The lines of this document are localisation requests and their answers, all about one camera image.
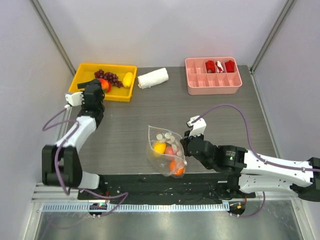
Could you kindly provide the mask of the yellow fake mango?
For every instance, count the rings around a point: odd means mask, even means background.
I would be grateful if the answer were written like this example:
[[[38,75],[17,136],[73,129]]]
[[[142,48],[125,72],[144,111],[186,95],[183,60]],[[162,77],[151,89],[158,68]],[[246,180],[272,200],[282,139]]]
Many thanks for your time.
[[[125,88],[130,88],[133,82],[133,73],[127,72],[122,79],[122,84]]]

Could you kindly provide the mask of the red fake tomato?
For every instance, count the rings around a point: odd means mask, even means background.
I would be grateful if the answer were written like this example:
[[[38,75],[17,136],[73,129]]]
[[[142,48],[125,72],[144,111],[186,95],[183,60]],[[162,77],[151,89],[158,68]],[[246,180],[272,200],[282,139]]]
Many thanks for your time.
[[[106,83],[107,83],[106,92],[109,93],[112,89],[112,84],[108,81]]]

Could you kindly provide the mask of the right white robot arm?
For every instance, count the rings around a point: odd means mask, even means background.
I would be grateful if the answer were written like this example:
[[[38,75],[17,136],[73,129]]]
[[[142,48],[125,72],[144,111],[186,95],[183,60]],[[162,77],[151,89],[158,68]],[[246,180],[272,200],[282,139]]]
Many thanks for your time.
[[[233,198],[254,192],[295,193],[305,201],[320,200],[320,160],[292,161],[254,153],[234,145],[216,146],[184,133],[179,141],[186,157],[194,157],[207,170],[227,176],[226,193]]]

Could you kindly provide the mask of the orange red fake persimmon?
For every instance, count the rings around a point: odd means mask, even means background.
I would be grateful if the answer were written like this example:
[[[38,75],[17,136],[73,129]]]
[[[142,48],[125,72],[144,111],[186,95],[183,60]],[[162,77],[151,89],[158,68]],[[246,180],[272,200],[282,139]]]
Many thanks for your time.
[[[100,81],[101,84],[101,88],[104,92],[106,92],[106,88],[107,88],[107,80],[105,80],[104,78],[99,78],[98,79]]]

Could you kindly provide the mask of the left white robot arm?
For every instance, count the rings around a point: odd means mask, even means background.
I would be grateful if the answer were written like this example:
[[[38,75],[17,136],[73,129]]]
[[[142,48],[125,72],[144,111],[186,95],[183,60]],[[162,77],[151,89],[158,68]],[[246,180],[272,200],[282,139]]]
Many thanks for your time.
[[[68,120],[72,127],[56,143],[47,144],[42,149],[42,183],[62,187],[65,193],[70,189],[89,189],[89,194],[100,200],[106,195],[107,188],[100,183],[98,174],[83,171],[79,152],[103,120],[105,93],[97,78],[79,83],[77,87],[79,92],[65,95],[67,104],[60,111],[62,114],[72,107],[81,107],[77,118]]]

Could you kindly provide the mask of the purple fake grape bunch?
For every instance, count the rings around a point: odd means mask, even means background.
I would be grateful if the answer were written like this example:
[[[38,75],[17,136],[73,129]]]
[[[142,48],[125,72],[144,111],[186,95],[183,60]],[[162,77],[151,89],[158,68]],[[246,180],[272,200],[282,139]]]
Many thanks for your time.
[[[112,72],[104,72],[102,69],[99,69],[94,73],[95,78],[105,79],[112,84],[112,86],[116,86],[118,88],[123,87],[123,83],[119,80],[118,76]]]

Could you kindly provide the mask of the clear zip top bag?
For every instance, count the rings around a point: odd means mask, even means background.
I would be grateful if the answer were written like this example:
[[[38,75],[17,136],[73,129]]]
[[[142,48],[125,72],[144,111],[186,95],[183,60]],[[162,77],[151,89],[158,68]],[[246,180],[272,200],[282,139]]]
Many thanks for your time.
[[[188,163],[185,159],[184,149],[180,143],[181,139],[182,136],[180,134],[171,130],[151,125],[148,126],[146,157],[156,171],[165,177],[181,178],[184,176],[173,176],[169,167],[171,161],[176,161],[177,163],[184,164],[185,170],[187,168]],[[166,143],[166,147],[176,145],[176,155],[156,153],[153,149],[153,146],[156,142]]]

